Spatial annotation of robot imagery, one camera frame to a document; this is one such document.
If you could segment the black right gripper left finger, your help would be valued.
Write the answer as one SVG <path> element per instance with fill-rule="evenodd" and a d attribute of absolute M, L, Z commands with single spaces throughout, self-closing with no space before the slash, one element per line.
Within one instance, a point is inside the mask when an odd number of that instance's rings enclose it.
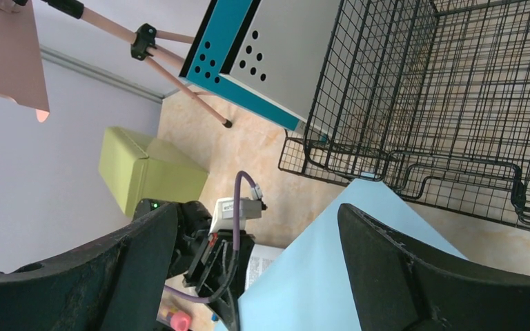
<path fill-rule="evenodd" d="M 177 205 L 11 273 L 0 330 L 153 330 L 175 247 Z"/>

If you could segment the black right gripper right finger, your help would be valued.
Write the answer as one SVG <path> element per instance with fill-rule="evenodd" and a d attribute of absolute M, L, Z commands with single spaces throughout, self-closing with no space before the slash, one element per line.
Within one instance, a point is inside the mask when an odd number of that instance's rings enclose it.
<path fill-rule="evenodd" d="M 530 276 L 480 265 L 354 205 L 337 213 L 363 330 L 530 330 Z"/>

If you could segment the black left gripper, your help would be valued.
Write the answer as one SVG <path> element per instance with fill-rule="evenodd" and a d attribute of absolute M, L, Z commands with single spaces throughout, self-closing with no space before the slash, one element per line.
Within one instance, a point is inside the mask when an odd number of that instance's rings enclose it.
<path fill-rule="evenodd" d="M 245 292 L 246 271 L 255 246 L 254 236 L 240 231 L 239 251 L 233 250 L 233 231 L 209 232 L 211 215 L 198 201 L 177 205 L 178 228 L 168 277 L 183 275 L 183 285 L 199 297 L 220 297 L 207 306 L 227 330 L 240 330 L 238 299 Z"/>

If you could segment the light blue clipboard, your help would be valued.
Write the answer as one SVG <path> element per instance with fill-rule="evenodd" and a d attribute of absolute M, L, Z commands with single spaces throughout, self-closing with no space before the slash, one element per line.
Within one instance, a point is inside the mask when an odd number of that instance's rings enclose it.
<path fill-rule="evenodd" d="M 337 213 L 350 203 L 444 252 L 459 252 L 382 182 L 356 179 L 239 298 L 241 330 L 359 330 Z"/>

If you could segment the grey white file folder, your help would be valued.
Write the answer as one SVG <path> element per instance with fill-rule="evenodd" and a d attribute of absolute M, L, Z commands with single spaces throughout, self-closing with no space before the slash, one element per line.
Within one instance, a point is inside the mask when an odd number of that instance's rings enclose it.
<path fill-rule="evenodd" d="M 252 1 L 220 73 L 280 110 L 301 131 L 340 1 Z"/>

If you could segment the teal file folder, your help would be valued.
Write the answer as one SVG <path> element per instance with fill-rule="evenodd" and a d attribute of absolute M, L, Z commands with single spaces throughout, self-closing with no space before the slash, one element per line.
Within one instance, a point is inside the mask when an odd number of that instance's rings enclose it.
<path fill-rule="evenodd" d="M 287 130 L 310 118 L 339 1 L 211 1 L 180 75 Z"/>

